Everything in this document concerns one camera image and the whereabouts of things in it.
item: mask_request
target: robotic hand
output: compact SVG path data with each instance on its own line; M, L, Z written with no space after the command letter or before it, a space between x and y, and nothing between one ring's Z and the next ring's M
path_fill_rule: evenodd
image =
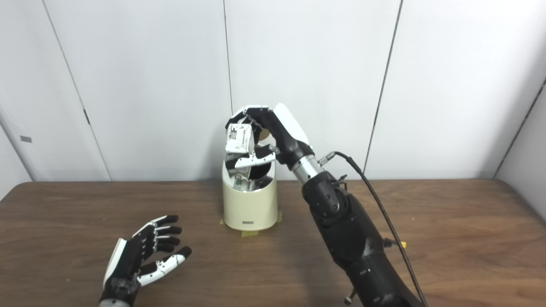
M104 275L99 307L132 307L140 287L160 279L186 260L192 253L188 246L142 265L154 252L173 252L180 244L180 239L170 235L182 233L182 228L165 226L176 221L177 215L165 215L146 223L131 239L118 239Z
M226 162L226 167L257 166L275 159L286 164L303 184L303 198L334 262L345 271L354 286L353 293L358 294L365 307L425 304L406 287L387 259L383 238L360 202L323 169L336 154L317 160L304 131L283 104L274 110L249 105L229 119L226 129L231 123L251 124L255 138L262 129L268 129L276 146L256 149Z

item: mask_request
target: black fingertip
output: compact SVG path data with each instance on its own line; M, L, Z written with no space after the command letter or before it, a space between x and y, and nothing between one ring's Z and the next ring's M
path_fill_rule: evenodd
M174 223L174 222L177 222L177 221L178 221L178 216L177 215L167 215L163 222L164 223Z
M159 252L173 252L174 251L174 246L173 245L168 245L168 244L160 244L160 245L157 245L156 249Z
M169 226L167 228L164 228L164 229L159 229L157 231L157 234L159 235L165 235L165 234L181 234L182 233L182 228L180 227L176 227L176 226Z
M176 227L176 226L172 226L169 230L170 230L170 233L172 233L172 234L181 234L182 233L182 228Z
M159 244L169 244L169 245L178 245L180 244L180 239L179 238L173 238L173 237L168 237L168 238L159 238L157 239L157 243Z
M178 252L176 252L178 255L184 256L184 258L188 258L192 254L192 249L189 248L189 246L184 246L181 248Z

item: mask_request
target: robotic finger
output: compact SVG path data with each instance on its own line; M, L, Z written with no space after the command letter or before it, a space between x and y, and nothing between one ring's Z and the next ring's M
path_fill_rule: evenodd
M177 266L182 264L192 253L192 249L188 246L184 246L176 253L164 257L162 260L158 260L147 265L140 267L140 275L138 276L139 283L144 287L152 282L167 275L168 272L174 270Z

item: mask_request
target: masking tape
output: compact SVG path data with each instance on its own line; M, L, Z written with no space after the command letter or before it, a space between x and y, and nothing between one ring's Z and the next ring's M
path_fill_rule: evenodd
M253 235L258 235L259 231L243 231L241 232L241 237L252 237Z

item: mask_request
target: wooden table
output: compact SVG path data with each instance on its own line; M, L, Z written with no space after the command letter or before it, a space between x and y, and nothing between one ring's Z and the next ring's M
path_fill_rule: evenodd
M504 182L373 181L430 306L546 306L546 227ZM388 236L363 183L349 182ZM44 182L0 202L0 305L96 306L118 237L180 215L191 257L136 306L344 306L351 285L300 195L280 182L283 221L255 237L220 225L217 182ZM396 249L387 254L410 285ZM356 299L354 306L360 306Z

